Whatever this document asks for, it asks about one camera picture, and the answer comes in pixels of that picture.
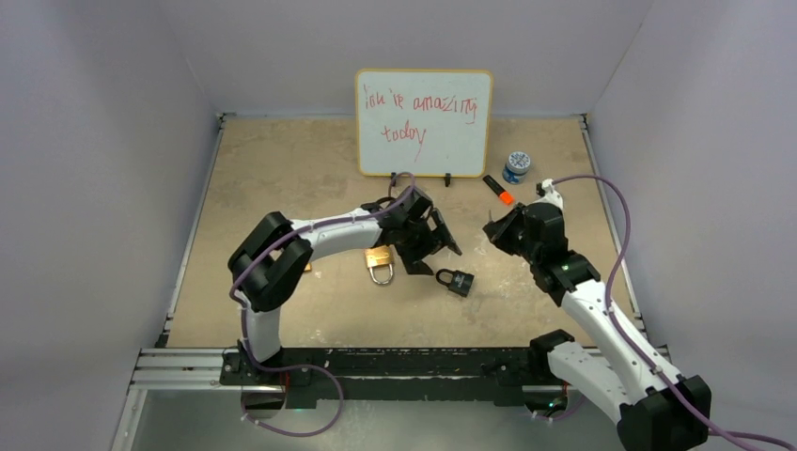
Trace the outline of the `large brass padlock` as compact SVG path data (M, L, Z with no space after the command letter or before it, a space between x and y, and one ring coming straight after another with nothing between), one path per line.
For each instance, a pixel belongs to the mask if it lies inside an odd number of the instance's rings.
M366 267L371 281L378 286L387 286L395 276L394 256L389 245L382 245L364 251Z

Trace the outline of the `black padlock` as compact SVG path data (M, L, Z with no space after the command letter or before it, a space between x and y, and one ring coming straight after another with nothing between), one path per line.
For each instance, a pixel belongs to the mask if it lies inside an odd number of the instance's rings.
M435 280L449 292L466 298L472 289L475 276L469 272L440 269L435 274Z

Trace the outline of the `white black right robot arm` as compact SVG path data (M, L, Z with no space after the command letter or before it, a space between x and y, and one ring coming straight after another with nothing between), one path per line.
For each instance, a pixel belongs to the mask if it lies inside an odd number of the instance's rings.
M557 377L575 387L613 421L627 450L690 450L708 440L700 419L711 412L708 384L685 378L614 307L597 270L570 249L561 208L520 204L483 230L497 249L529 264L537 287L587 332L604 359L557 330L529 344L527 368L535 380Z

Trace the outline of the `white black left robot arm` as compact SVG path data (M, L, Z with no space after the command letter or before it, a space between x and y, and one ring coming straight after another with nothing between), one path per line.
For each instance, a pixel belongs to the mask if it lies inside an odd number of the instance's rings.
M242 318L243 371L255 383L279 375L281 308L313 261L352 250L394 248L410 275L430 275L425 258L446 248L461 253L442 213L421 189L410 186L343 214L322 219L265 215L233 252L227 267L229 296Z

